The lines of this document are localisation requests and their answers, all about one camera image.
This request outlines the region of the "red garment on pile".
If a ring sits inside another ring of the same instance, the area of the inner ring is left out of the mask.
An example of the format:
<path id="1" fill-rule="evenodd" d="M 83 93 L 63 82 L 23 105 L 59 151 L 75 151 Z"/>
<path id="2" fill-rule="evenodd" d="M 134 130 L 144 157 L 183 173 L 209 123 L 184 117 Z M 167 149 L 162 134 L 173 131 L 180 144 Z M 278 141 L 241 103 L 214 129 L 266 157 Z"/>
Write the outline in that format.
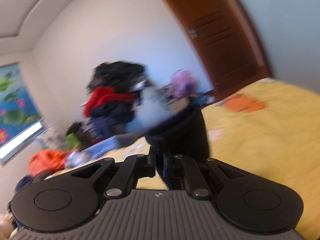
<path id="1" fill-rule="evenodd" d="M 88 118 L 90 111 L 96 107 L 111 102 L 132 103 L 136 98 L 137 93 L 116 93 L 112 87 L 100 86 L 91 93 L 84 105 L 82 115 Z"/>

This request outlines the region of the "black clothes pile top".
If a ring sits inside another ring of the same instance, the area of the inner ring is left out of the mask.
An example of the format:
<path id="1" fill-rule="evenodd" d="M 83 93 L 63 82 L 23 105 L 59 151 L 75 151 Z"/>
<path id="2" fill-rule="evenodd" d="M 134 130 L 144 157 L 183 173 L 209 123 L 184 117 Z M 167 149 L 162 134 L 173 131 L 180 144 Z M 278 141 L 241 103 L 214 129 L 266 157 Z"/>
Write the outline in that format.
<path id="1" fill-rule="evenodd" d="M 93 75 L 86 86 L 89 92 L 104 86 L 112 87 L 115 93 L 129 93 L 149 86 L 150 81 L 141 64 L 117 61 L 102 63 L 93 69 Z"/>

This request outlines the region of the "purple plastic bag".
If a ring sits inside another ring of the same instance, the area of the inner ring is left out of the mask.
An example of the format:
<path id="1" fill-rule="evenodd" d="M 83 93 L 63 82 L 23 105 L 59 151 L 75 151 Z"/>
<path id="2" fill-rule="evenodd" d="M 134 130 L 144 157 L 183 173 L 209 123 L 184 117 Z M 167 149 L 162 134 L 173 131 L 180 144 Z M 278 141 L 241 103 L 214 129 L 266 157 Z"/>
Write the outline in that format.
<path id="1" fill-rule="evenodd" d="M 181 99 L 196 94 L 197 80 L 188 70 L 179 69 L 172 74 L 169 92 L 173 98 Z"/>

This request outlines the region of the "light blue folded cloth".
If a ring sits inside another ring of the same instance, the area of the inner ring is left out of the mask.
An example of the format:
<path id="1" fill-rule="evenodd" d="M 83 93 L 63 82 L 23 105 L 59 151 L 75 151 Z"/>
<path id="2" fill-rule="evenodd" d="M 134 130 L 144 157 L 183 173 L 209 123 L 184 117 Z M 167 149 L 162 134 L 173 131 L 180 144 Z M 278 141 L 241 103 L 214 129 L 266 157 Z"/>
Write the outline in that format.
<path id="1" fill-rule="evenodd" d="M 113 136 L 113 137 L 110 137 L 108 139 L 100 141 L 99 143 L 94 144 L 93 146 L 90 146 L 90 147 L 82 150 L 82 152 L 87 153 L 89 155 L 90 159 L 94 160 L 94 159 L 99 159 L 100 157 L 102 157 L 106 153 L 108 153 L 112 150 L 116 150 L 118 148 L 120 148 L 120 144 L 118 142 L 118 137 Z"/>

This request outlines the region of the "orange plastic bag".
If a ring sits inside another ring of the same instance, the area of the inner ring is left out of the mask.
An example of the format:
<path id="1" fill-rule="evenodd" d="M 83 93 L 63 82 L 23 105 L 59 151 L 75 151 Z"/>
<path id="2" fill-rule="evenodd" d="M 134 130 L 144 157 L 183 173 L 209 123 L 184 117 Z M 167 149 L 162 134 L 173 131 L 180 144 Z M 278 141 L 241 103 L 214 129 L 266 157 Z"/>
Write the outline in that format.
<path id="1" fill-rule="evenodd" d="M 71 151 L 61 150 L 40 150 L 29 160 L 28 173 L 32 177 L 38 176 L 41 172 L 57 172 L 65 168 L 67 156 Z"/>

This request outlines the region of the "navy blue small garment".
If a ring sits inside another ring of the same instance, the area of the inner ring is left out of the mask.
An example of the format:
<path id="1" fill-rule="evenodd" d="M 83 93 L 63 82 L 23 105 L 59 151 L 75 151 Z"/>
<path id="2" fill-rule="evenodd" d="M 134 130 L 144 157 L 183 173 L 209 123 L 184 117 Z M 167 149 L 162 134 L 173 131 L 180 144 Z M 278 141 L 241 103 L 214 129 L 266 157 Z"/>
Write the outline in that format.
<path id="1" fill-rule="evenodd" d="M 149 130 L 145 138 L 156 154 L 156 171 L 170 190 L 179 190 L 181 182 L 167 177 L 171 169 L 167 160 L 172 161 L 173 156 L 181 154 L 201 164 L 210 157 L 206 125 L 197 103 L 189 103 L 185 109 Z"/>

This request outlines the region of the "brown wooden door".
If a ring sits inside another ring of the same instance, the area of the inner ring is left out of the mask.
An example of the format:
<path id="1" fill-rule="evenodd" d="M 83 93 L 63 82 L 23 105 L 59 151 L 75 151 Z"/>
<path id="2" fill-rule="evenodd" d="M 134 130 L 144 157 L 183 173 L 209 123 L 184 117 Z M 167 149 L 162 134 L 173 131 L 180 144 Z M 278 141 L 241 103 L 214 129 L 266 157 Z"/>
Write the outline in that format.
<path id="1" fill-rule="evenodd" d="M 272 77 L 259 35 L 239 0 L 165 0 L 191 39 L 220 101 L 247 85 Z"/>

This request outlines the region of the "white crumpled cloth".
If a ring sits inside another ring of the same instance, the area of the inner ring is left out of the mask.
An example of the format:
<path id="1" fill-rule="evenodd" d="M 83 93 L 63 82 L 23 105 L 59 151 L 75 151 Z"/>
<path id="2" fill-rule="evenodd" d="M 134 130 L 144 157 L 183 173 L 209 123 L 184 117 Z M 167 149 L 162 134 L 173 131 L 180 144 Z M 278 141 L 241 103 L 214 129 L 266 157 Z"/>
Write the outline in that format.
<path id="1" fill-rule="evenodd" d="M 74 168 L 85 164 L 90 159 L 86 152 L 73 151 L 66 157 L 65 168 Z"/>

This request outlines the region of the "yellow floral bed quilt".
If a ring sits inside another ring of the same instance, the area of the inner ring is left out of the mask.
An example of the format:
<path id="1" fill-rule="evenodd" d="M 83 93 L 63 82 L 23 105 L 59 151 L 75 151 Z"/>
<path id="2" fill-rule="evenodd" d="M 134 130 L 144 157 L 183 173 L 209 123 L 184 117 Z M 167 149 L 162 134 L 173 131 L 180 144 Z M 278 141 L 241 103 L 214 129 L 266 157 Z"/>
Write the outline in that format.
<path id="1" fill-rule="evenodd" d="M 241 94 L 266 107 L 255 112 L 231 111 L 221 103 L 204 108 L 211 157 L 294 189 L 304 203 L 297 232 L 319 239 L 319 95 L 268 79 Z"/>

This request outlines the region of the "dark navy clothes pile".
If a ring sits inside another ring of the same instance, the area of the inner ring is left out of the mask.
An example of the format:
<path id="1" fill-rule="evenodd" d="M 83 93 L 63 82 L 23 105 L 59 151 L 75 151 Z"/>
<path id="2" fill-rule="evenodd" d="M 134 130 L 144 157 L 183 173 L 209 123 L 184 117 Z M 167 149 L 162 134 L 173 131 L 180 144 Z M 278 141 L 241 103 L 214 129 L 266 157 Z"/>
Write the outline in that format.
<path id="1" fill-rule="evenodd" d="M 89 111 L 90 121 L 95 132 L 105 139 L 125 134 L 126 124 L 131 122 L 134 116 L 133 103 L 120 101 L 112 101 Z"/>

